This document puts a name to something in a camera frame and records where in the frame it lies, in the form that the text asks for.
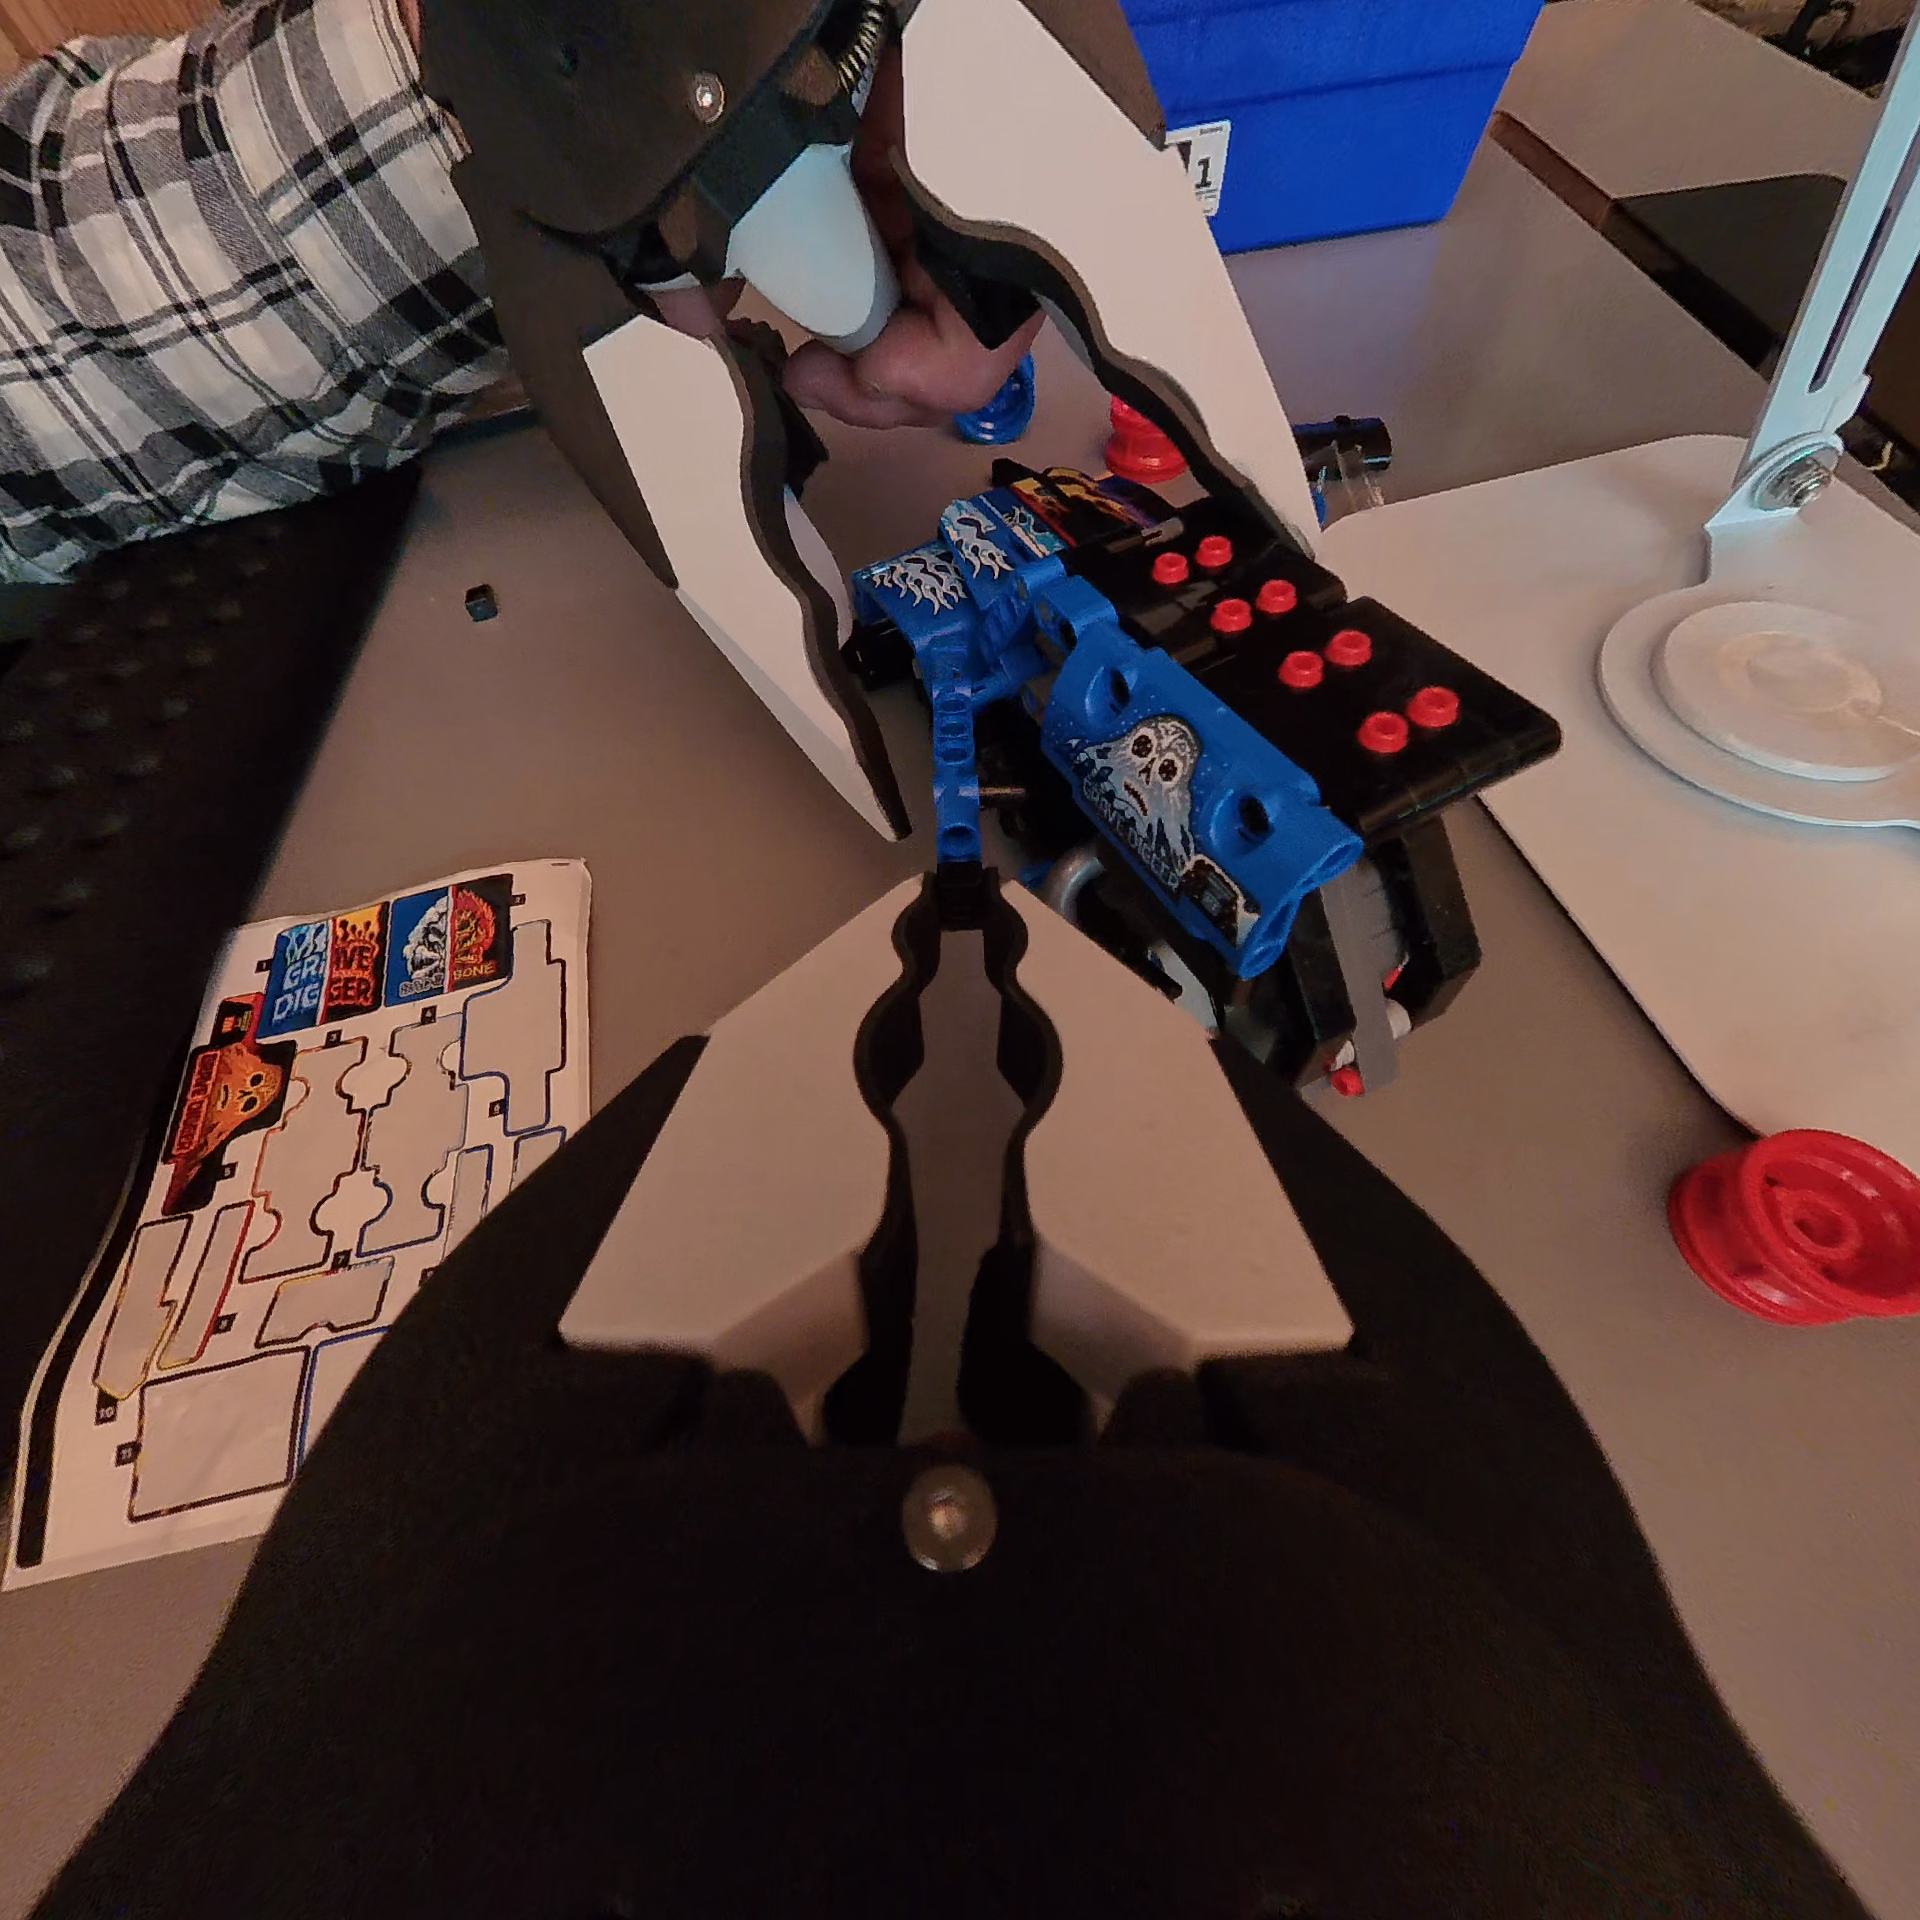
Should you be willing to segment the white metal stand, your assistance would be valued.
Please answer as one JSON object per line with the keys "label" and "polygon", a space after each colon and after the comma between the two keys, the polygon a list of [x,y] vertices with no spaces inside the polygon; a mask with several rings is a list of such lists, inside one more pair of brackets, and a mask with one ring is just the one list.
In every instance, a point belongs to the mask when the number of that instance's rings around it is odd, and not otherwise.
{"label": "white metal stand", "polygon": [[1835,479],[1917,263],[1917,27],[1752,437],[1340,519],[1326,556],[1549,708],[1487,808],[1717,1104],[1917,1168],[1917,534]]}

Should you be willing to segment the person's left forearm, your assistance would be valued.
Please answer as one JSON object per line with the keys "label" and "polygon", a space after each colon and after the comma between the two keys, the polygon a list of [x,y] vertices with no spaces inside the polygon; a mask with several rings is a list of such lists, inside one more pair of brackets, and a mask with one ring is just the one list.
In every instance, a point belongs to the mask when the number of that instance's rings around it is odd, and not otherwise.
{"label": "person's left forearm", "polygon": [[237,1],[1,84],[1,579],[332,495],[510,369],[403,1]]}

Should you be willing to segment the blue black toy truck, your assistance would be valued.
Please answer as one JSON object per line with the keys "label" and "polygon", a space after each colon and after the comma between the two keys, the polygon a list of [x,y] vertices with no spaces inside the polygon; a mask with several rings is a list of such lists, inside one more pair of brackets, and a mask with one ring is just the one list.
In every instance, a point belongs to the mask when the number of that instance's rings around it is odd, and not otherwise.
{"label": "blue black toy truck", "polygon": [[1357,1094],[1479,961],[1445,814],[1559,724],[1223,495],[995,460],[852,574],[845,658],[930,708],[938,857],[982,816],[1059,917],[1279,1079]]}

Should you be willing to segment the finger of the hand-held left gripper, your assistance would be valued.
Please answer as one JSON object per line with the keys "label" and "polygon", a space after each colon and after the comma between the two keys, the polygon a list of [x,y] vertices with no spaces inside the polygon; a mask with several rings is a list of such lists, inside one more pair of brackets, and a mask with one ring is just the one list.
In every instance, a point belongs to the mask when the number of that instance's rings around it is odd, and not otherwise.
{"label": "finger of the hand-held left gripper", "polygon": [[1113,1],[914,1],[898,175],[925,245],[1054,308],[1192,473],[1314,556],[1309,488],[1252,324]]}
{"label": "finger of the hand-held left gripper", "polygon": [[784,484],[773,380],[731,338],[635,316],[586,347],[602,410],[652,517],[679,605],[834,791],[910,835],[885,744],[839,648],[845,586]]}

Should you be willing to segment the blue toy wheel rim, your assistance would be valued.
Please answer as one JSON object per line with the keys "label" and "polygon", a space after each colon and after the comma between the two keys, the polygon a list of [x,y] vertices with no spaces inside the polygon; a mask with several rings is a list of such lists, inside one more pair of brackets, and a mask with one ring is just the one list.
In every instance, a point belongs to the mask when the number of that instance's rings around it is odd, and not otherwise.
{"label": "blue toy wheel rim", "polygon": [[965,445],[1001,448],[1018,442],[1032,414],[1035,361],[1025,353],[986,404],[952,414],[952,427]]}

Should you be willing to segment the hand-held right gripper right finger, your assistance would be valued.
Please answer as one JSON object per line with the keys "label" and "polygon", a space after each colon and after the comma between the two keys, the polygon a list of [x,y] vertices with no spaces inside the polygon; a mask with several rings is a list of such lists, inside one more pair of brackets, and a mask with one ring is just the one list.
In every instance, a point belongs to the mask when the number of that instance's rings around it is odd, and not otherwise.
{"label": "hand-held right gripper right finger", "polygon": [[1149,1372],[1346,1348],[1201,1027],[1018,883],[982,945],[1018,1121],[963,1334],[967,1427],[1086,1432]]}

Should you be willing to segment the blue plastic bin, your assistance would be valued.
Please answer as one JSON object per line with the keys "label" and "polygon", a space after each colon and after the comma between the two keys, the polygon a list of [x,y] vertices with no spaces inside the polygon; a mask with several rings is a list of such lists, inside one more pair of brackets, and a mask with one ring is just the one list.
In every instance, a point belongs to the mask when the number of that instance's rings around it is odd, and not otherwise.
{"label": "blue plastic bin", "polygon": [[1220,252],[1443,218],[1540,1],[1123,1]]}

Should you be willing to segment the red toy wheel rim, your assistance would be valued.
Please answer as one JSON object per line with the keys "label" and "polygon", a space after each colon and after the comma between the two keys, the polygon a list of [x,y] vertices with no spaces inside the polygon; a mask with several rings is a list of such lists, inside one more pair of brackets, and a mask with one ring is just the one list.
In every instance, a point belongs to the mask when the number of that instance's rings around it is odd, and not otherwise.
{"label": "red toy wheel rim", "polygon": [[1105,468],[1127,481],[1157,484],[1188,473],[1170,437],[1119,395],[1108,399]]}
{"label": "red toy wheel rim", "polygon": [[1668,1189],[1680,1257],[1772,1326],[1917,1311],[1917,1176],[1877,1147],[1791,1127],[1683,1172]]}

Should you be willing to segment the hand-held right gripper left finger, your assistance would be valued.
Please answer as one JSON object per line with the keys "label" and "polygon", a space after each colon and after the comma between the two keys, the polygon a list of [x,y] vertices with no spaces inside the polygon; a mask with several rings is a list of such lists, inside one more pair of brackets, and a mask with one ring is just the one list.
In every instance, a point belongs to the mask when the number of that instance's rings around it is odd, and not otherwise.
{"label": "hand-held right gripper left finger", "polygon": [[890,1147],[854,1075],[857,1025],[899,979],[902,880],[706,1033],[557,1332],[770,1375],[808,1437],[866,1345],[857,1256]]}

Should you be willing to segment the white sticker sheet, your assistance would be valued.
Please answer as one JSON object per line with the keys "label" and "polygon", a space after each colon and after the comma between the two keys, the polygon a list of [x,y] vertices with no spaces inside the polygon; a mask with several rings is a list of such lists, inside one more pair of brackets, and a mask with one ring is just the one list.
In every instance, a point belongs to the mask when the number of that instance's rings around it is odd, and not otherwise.
{"label": "white sticker sheet", "polygon": [[235,930],[20,1413],[8,1591],[270,1523],[377,1340],[589,1119],[579,860]]}

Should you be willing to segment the person's left hand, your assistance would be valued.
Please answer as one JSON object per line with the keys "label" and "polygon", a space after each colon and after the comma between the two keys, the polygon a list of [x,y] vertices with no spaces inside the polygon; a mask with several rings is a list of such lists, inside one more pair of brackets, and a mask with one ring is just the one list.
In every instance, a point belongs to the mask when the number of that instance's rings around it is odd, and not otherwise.
{"label": "person's left hand", "polygon": [[986,347],[918,264],[909,202],[881,193],[876,225],[899,274],[898,312],[862,349],[795,347],[784,361],[785,395],[864,427],[941,424],[982,410],[1032,349],[1044,315],[1026,315],[1016,334]]}

